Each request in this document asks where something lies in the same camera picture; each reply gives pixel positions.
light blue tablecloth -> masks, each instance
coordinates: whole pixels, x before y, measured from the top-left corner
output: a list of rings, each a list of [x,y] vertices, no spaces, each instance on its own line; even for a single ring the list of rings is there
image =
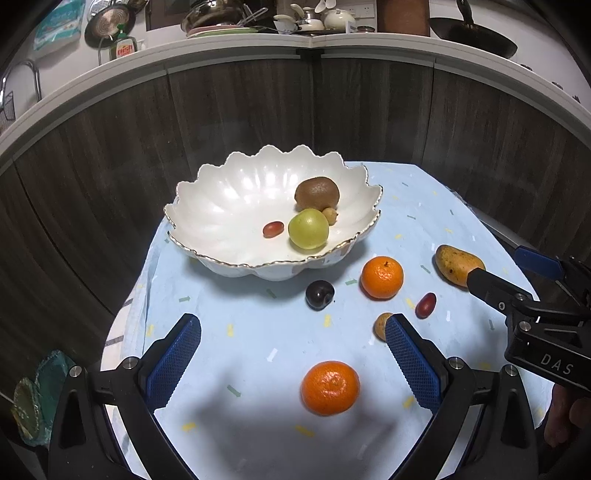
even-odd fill
[[[414,401],[388,347],[372,333],[383,312],[405,314],[443,355],[460,356],[473,368],[499,370],[506,363],[504,316],[442,279],[434,251],[449,244],[472,252],[488,271],[533,292],[527,279],[473,213],[428,174],[412,165],[364,164],[370,184],[384,187],[382,217],[331,268],[277,283],[224,278],[169,242],[166,221],[158,228],[121,357],[141,356],[185,312],[200,319],[201,345],[168,406],[155,413],[200,479],[389,478],[431,413]],[[394,257],[404,269],[404,285],[392,300],[370,300],[354,282],[376,255]],[[335,302],[314,312],[304,291],[319,278],[335,286]],[[436,309],[418,320],[414,304],[429,291],[437,295]],[[357,370],[361,396],[341,415],[318,417],[301,405],[299,387],[313,365],[331,359]],[[528,372],[522,377],[539,423],[551,384]],[[455,469],[476,413],[470,412],[441,476]],[[113,423],[130,467],[146,476],[117,415]]]

plate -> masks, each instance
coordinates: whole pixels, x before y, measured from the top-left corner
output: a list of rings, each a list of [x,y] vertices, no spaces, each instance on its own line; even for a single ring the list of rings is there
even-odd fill
[[[249,27],[220,28],[218,30],[199,31],[197,33],[188,35],[187,38],[209,37],[210,35],[225,35],[230,33],[258,33],[258,30],[256,28]]]

dish soap bottle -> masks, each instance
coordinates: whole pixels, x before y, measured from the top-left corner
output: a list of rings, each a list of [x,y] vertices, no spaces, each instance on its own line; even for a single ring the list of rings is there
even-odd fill
[[[115,43],[111,45],[110,57],[111,60],[125,57],[130,53],[138,51],[138,44],[134,37],[130,37],[123,31],[124,25],[117,25],[119,32],[117,33]]]

cabinet door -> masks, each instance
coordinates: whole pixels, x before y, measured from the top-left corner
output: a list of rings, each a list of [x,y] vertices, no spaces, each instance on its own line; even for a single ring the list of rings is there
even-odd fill
[[[174,106],[193,177],[233,151],[265,145],[313,148],[311,68],[291,59],[247,60],[170,74]]]
[[[0,225],[0,391],[12,397],[53,349],[98,361],[113,316],[47,237],[14,165],[0,176]]]
[[[421,164],[433,69],[373,59],[321,59],[314,67],[318,154]]]
[[[546,114],[435,70],[423,168],[548,255],[591,255],[591,152]]]
[[[163,207],[190,180],[166,77],[62,123],[16,162],[41,223],[113,313],[141,272]]]

kiwi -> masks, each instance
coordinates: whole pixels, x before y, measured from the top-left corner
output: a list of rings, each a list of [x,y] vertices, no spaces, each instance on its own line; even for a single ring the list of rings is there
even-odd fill
[[[340,193],[336,183],[327,177],[304,180],[295,189],[295,202],[300,210],[336,208]]]

